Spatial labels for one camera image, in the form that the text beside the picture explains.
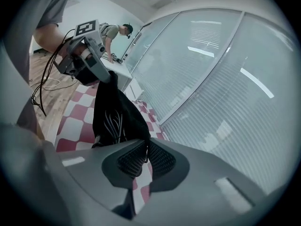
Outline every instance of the window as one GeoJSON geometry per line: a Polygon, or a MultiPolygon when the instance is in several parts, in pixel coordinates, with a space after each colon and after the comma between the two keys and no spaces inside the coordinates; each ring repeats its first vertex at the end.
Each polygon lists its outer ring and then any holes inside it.
{"type": "Polygon", "coordinates": [[[149,26],[142,29],[142,36],[139,38],[133,50],[126,59],[126,65],[130,72],[132,72],[142,58],[145,51],[153,43],[158,34],[164,29],[164,27],[176,16],[171,14],[166,17],[160,18],[152,22],[149,26]]]}
{"type": "Polygon", "coordinates": [[[147,50],[132,76],[159,121],[198,83],[222,51],[241,12],[202,9],[180,13],[147,50]]]}
{"type": "Polygon", "coordinates": [[[217,66],[163,129],[270,193],[287,182],[300,155],[300,62],[283,31],[246,15],[217,66]]]}

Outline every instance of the black mesh panel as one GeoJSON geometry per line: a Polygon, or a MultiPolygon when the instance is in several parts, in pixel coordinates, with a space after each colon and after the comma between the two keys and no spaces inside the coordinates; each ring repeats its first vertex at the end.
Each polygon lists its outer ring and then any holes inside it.
{"type": "Polygon", "coordinates": [[[150,142],[148,155],[152,166],[153,180],[170,172],[175,166],[175,157],[153,142],[150,142]]]}
{"type": "Polygon", "coordinates": [[[142,172],[142,165],[146,159],[146,146],[141,143],[131,151],[118,158],[118,168],[129,175],[131,178],[140,176],[142,172]]]}

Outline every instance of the checkered mat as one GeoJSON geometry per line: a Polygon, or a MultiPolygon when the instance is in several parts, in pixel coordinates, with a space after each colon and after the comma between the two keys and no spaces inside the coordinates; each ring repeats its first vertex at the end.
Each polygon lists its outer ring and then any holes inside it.
{"type": "MultiPolygon", "coordinates": [[[[57,152],[90,149],[94,143],[93,115],[96,89],[79,85],[68,102],[62,117],[56,140],[57,152]]],[[[143,101],[133,101],[145,119],[150,136],[158,139],[169,140],[167,135],[158,125],[154,109],[143,101]]],[[[135,211],[138,212],[149,198],[149,184],[152,181],[151,163],[143,165],[142,174],[133,181],[133,197],[135,211]]]]}

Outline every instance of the gray t-shirt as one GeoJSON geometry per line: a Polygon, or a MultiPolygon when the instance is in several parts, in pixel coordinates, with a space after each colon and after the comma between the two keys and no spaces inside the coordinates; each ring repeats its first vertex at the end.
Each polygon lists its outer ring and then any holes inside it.
{"type": "Polygon", "coordinates": [[[110,39],[114,39],[118,34],[119,28],[118,25],[109,25],[102,32],[103,43],[105,43],[105,38],[109,37],[110,39]]]}
{"type": "MultiPolygon", "coordinates": [[[[34,2],[35,4],[39,4],[40,1],[35,0],[34,2]]],[[[43,16],[41,17],[37,28],[43,27],[47,24],[57,24],[62,22],[63,10],[66,3],[67,0],[51,0],[43,16]]],[[[27,34],[24,32],[24,30],[22,30],[22,24],[30,22],[32,23],[32,21],[28,21],[26,17],[19,16],[12,23],[10,29],[4,37],[4,44],[7,53],[14,66],[27,83],[29,83],[29,48],[32,35],[29,33],[27,34]]],[[[20,127],[29,129],[36,133],[37,117],[30,99],[21,112],[17,124],[20,127]]]]}

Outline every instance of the man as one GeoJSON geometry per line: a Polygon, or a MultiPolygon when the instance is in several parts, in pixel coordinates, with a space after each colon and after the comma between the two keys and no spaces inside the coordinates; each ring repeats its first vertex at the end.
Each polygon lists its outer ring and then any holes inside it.
{"type": "MultiPolygon", "coordinates": [[[[35,4],[34,0],[31,0],[32,3],[24,4],[22,9],[29,10],[35,4]]],[[[63,18],[63,10],[67,3],[67,0],[44,0],[48,1],[48,7],[41,14],[40,21],[38,23],[37,28],[35,29],[33,36],[36,42],[45,50],[49,52],[55,52],[59,45],[63,42],[64,34],[59,31],[57,23],[62,22],[63,18]]],[[[4,45],[6,51],[14,64],[15,68],[18,70],[23,79],[29,83],[29,47],[31,36],[24,36],[24,28],[21,24],[26,21],[26,17],[18,16],[14,22],[11,23],[10,29],[4,36],[4,45]]],[[[114,27],[107,29],[108,39],[107,44],[111,44],[111,40],[116,37],[117,32],[115,32],[114,27]]],[[[124,26],[119,26],[118,31],[121,34],[129,34],[127,29],[124,26]]],[[[59,51],[59,55],[65,57],[67,55],[68,44],[59,51]]],[[[75,54],[80,55],[86,46],[84,44],[80,45],[76,50],[75,54]]],[[[21,115],[17,121],[17,124],[26,128],[33,133],[37,134],[40,139],[44,139],[43,133],[40,129],[40,126],[37,122],[36,114],[31,104],[31,100],[28,99],[25,107],[23,108],[21,115]]]]}
{"type": "Polygon", "coordinates": [[[114,63],[111,56],[111,43],[112,40],[117,36],[118,32],[121,35],[129,38],[133,32],[133,27],[130,24],[124,24],[123,26],[109,25],[102,31],[102,39],[105,43],[105,50],[108,53],[108,59],[111,63],[114,63]]]}

